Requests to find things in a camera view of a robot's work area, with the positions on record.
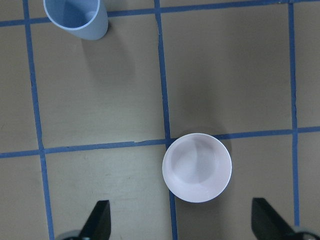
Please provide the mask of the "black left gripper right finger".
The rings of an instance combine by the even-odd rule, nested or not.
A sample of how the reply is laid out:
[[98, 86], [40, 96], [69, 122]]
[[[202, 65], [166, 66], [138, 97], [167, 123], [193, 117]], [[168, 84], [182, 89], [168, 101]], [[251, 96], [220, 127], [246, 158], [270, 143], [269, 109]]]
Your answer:
[[252, 199], [251, 230], [257, 240], [293, 240], [295, 238], [295, 231], [262, 197]]

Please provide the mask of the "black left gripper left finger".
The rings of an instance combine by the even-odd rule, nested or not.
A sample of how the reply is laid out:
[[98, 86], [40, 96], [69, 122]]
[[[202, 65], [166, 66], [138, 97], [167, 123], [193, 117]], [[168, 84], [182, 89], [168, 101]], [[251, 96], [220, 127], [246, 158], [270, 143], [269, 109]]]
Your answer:
[[108, 240], [111, 236], [111, 208], [109, 200], [99, 200], [78, 238], [80, 240]]

